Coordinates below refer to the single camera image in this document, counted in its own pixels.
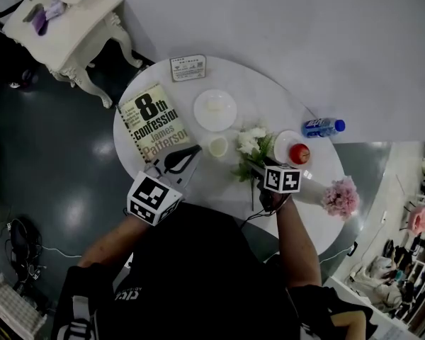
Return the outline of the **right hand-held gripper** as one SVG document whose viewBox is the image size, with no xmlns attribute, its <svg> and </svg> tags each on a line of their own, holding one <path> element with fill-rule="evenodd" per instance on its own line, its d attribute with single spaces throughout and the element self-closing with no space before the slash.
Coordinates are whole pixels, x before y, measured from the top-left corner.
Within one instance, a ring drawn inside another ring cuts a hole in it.
<svg viewBox="0 0 425 340">
<path fill-rule="evenodd" d="M 261 168 L 254 161 L 249 161 L 250 173 L 258 180 L 259 200 L 265 212 L 277 211 L 282 203 L 274 204 L 274 193 L 289 196 L 300 192 L 301 170 L 289 166 L 267 166 Z"/>
</svg>

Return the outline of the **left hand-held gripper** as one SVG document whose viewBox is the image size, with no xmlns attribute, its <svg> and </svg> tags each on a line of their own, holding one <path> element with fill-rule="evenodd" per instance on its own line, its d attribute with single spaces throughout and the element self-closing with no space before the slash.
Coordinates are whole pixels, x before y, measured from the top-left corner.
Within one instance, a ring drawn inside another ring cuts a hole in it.
<svg viewBox="0 0 425 340">
<path fill-rule="evenodd" d="M 185 200 L 186 190 L 201 158 L 199 144 L 163 148 L 139 171 L 127 195 L 127 213 L 153 227 Z"/>
</svg>

